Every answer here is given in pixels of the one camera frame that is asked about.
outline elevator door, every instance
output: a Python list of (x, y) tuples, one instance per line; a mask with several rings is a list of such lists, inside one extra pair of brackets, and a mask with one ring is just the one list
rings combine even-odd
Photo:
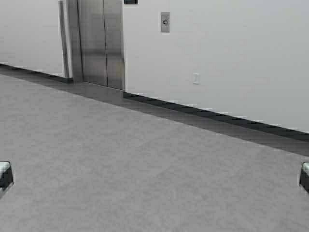
[(84, 81), (122, 89), (119, 0), (78, 0)]

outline gray carpet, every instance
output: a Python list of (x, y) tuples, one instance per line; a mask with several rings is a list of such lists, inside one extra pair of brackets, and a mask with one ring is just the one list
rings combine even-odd
[(0, 201), (1, 231), (309, 229), (305, 156), (66, 89), (91, 84), (48, 80), (59, 90), (2, 71), (0, 160), (11, 161), (15, 185)]

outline elevator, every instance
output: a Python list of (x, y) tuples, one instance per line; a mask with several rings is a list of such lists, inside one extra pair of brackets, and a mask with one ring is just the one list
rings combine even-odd
[(124, 56), (120, 0), (68, 0), (73, 75), (123, 89)]

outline black baseboard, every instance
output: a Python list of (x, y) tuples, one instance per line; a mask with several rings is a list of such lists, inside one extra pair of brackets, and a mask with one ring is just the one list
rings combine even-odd
[(26, 73), (36, 74), (39, 77), (43, 77), (43, 78), (47, 78), (47, 79), (51, 79), (51, 80), (55, 80), (55, 81), (60, 81), (60, 82), (63, 82), (63, 83), (73, 83), (73, 78), (64, 78), (64, 77), (61, 77), (61, 76), (50, 75), (50, 74), (46, 74), (46, 73), (43, 73), (43, 72), (37, 72), (37, 71), (33, 71), (33, 70), (17, 68), (17, 67), (14, 67), (14, 66), (11, 66), (11, 65), (6, 65), (6, 64), (0, 64), (0, 66), (6, 67), (7, 69), (10, 69), (10, 70), (23, 70)]
[(206, 117), (206, 118), (210, 118), (216, 121), (221, 121), (221, 122), (225, 122), (225, 123), (229, 123), (229, 124), (233, 124), (233, 125), (257, 130), (257, 131), (262, 131), (262, 132), (266, 132), (266, 133), (270, 133), (270, 134), (274, 134), (278, 136), (283, 136), (283, 137), (287, 137), (290, 139), (296, 139), (296, 140), (300, 140), (304, 142), (309, 142), (309, 134), (301, 132), (301, 131), (297, 131), (297, 130), (295, 131), (295, 130), (290, 130), (290, 129), (286, 129), (286, 128), (282, 128), (278, 126), (271, 126), (265, 123), (254, 122), (254, 121), (250, 121), (250, 120), (243, 119), (243, 118), (223, 115), (223, 114), (215, 113), (212, 111), (201, 110), (201, 109), (197, 109), (194, 107), (189, 107), (189, 106), (184, 106), (184, 105), (180, 105), (176, 103), (170, 103), (167, 101), (152, 99), (152, 98), (148, 98), (148, 97), (144, 97), (144, 96), (136, 95), (132, 93), (127, 93), (127, 92), (123, 93), (123, 97), (126, 99), (135, 100), (138, 102), (144, 102), (147, 104), (156, 105), (159, 107), (163, 107), (163, 108), (167, 108), (167, 109), (171, 109), (171, 110), (175, 110), (175, 111), (179, 111), (183, 113), (188, 113), (191, 115)]

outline electrical outlet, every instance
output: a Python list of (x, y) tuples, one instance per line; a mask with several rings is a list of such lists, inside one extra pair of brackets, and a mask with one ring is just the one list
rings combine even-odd
[(199, 78), (200, 78), (199, 73), (194, 73), (193, 76), (194, 76), (193, 84), (199, 85)]

